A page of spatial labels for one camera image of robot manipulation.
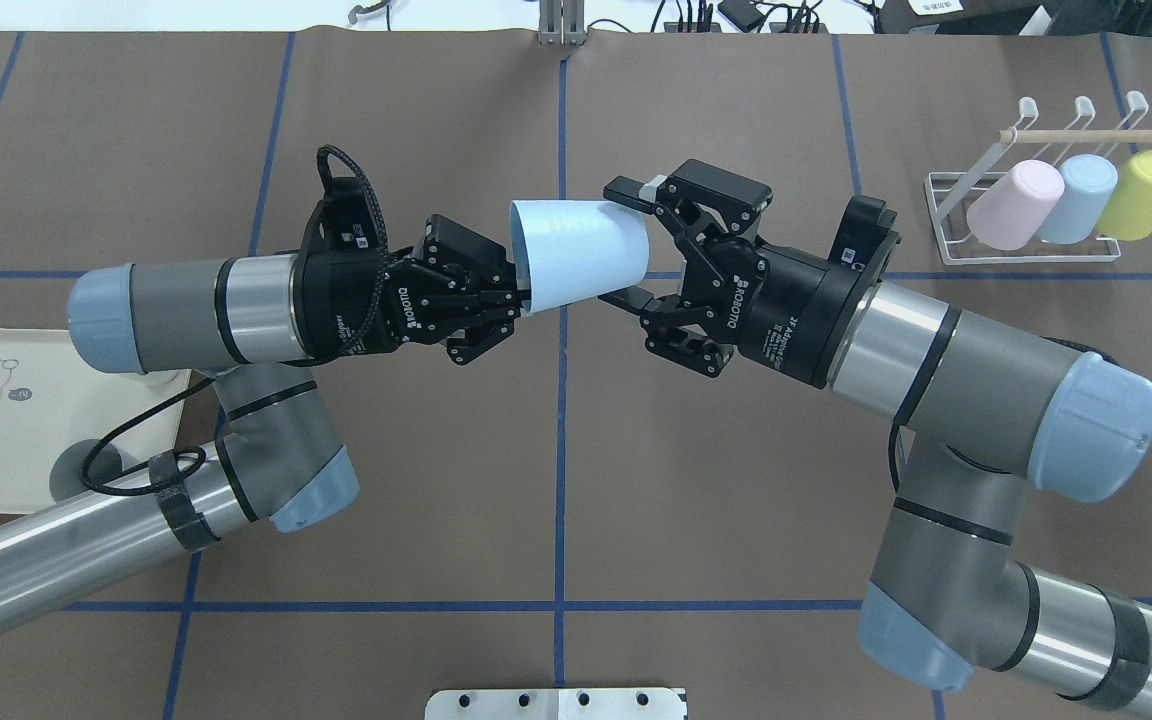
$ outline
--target white wire rack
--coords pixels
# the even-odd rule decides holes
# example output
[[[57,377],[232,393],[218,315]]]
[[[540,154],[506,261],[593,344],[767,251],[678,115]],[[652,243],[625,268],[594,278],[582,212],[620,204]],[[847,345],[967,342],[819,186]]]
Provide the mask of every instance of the white wire rack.
[[[968,229],[967,209],[1005,174],[993,170],[998,160],[1014,145],[1041,145],[1036,160],[1060,164],[1075,145],[1096,145],[1092,154],[1107,158],[1121,143],[1151,145],[1152,129],[1137,126],[1149,114],[1149,101],[1138,91],[1126,94],[1128,114],[1111,129],[1091,129],[1096,106],[1084,94],[1074,100],[1074,120],[1062,129],[1030,129],[1038,122],[1038,103],[1021,97],[1020,118],[998,134],[998,142],[984,151],[967,172],[933,172],[923,182],[927,211],[932,217],[935,242],[946,265],[992,265],[1018,263],[1112,263],[1123,255],[1113,237],[1092,233],[1073,245],[1056,245],[1038,237],[1030,238],[1021,250],[995,250],[975,240]]]

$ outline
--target light blue joint cap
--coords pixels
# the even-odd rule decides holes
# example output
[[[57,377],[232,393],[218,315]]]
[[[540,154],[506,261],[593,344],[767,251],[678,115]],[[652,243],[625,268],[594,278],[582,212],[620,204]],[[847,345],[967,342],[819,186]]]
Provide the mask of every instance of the light blue joint cap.
[[[879,665],[933,691],[958,692],[975,674],[975,667],[963,655],[873,583],[869,583],[861,602],[856,639]]]
[[[92,270],[69,291],[69,341],[103,373],[141,373],[132,328],[132,265]]]
[[[1152,442],[1152,382],[1084,353],[1053,393],[1029,455],[1029,482],[1100,502],[1132,477]]]
[[[294,533],[342,511],[356,497],[358,475],[353,470],[349,454],[342,446],[301,492],[270,515],[270,520],[274,521],[278,532]]]

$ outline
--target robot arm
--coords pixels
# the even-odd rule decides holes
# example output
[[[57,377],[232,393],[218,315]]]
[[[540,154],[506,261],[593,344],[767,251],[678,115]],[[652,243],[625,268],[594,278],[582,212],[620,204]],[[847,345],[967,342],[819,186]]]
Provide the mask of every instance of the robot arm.
[[[329,156],[353,177],[332,177]],[[313,365],[442,342],[454,363],[467,364],[511,335],[526,291],[503,247],[433,215],[418,247],[392,252],[357,165],[326,146],[319,176],[324,197],[296,252],[79,278],[69,333],[83,359],[106,373],[146,373]]]
[[[870,655],[942,691],[982,666],[1152,717],[1151,607],[1011,560],[1029,486],[1092,502],[1134,472],[1152,382],[884,282],[900,237],[880,200],[847,204],[823,259],[758,236],[771,188],[698,160],[604,197],[655,215],[684,256],[673,295],[602,296],[649,351],[707,377],[740,351],[918,433],[861,606]]]
[[[329,156],[355,177],[332,177]],[[191,452],[165,452],[112,488],[1,525],[0,634],[253,521],[293,532],[347,507],[357,478],[308,365],[406,342],[442,342],[467,364],[513,333],[526,291],[502,247],[434,215],[419,247],[389,251],[353,160],[325,147],[319,174],[324,199],[297,252],[124,265],[76,283],[70,338],[88,364],[200,369],[232,432],[191,448],[192,465],[180,464]],[[123,491],[141,495],[108,495]]]

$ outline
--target yellow cup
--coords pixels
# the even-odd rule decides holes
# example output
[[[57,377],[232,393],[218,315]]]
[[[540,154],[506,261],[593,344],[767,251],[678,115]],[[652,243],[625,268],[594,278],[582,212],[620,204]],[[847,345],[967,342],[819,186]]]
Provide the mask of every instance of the yellow cup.
[[[1119,184],[1096,228],[1119,240],[1140,240],[1152,232],[1152,150],[1119,168]]]

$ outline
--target pink cup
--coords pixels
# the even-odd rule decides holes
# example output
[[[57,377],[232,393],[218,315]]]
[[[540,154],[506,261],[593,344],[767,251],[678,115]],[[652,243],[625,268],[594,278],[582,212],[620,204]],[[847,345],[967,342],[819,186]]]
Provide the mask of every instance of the pink cup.
[[[1064,192],[1060,170],[1021,160],[968,209],[968,229],[996,250],[1021,250]]]

